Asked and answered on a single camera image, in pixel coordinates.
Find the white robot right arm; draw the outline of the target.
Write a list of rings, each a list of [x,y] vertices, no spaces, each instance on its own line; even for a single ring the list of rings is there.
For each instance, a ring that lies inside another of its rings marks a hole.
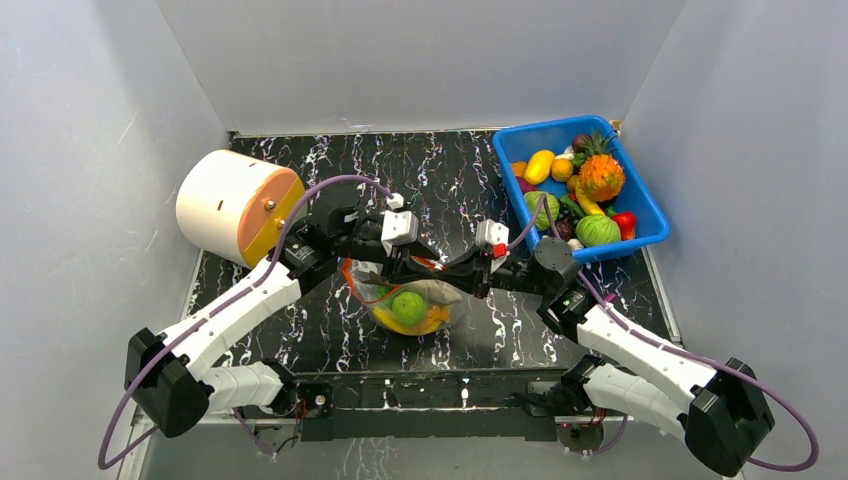
[[[565,241],[545,238],[526,259],[502,244],[475,247],[433,277],[475,296],[491,288],[540,296],[538,313],[549,329],[613,361],[589,360],[564,385],[571,411],[627,413],[678,437],[715,473],[737,475],[775,425],[754,371],[736,358],[710,366],[602,302],[572,312],[580,271]]]

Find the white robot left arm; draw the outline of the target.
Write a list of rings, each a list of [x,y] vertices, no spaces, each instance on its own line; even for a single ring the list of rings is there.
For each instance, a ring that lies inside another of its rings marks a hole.
[[[379,280],[401,286],[445,272],[417,235],[409,211],[367,215],[356,207],[295,221],[280,245],[228,291],[164,331],[142,329],[129,342],[127,392],[167,438],[208,413],[246,406],[275,416],[312,406],[300,380],[274,360],[219,367],[238,340],[334,275],[343,258],[377,265]]]

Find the light green toy fruit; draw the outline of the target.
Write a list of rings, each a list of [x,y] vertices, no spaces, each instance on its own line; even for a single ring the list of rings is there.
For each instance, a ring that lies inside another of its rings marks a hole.
[[[428,305],[418,293],[403,291],[393,297],[391,309],[400,325],[412,327],[426,319]]]

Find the grey toy fish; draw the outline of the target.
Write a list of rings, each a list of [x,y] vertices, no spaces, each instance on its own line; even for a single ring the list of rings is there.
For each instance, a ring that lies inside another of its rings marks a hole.
[[[408,283],[406,287],[438,306],[455,305],[463,300],[463,293],[460,290],[443,281],[419,280]]]

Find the clear orange zip top bag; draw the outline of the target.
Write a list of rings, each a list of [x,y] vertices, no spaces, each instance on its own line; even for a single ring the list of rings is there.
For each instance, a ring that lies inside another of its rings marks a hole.
[[[342,273],[353,296],[383,328],[405,336],[424,336],[463,322],[470,314],[468,295],[437,280],[393,284],[381,266],[348,259]]]

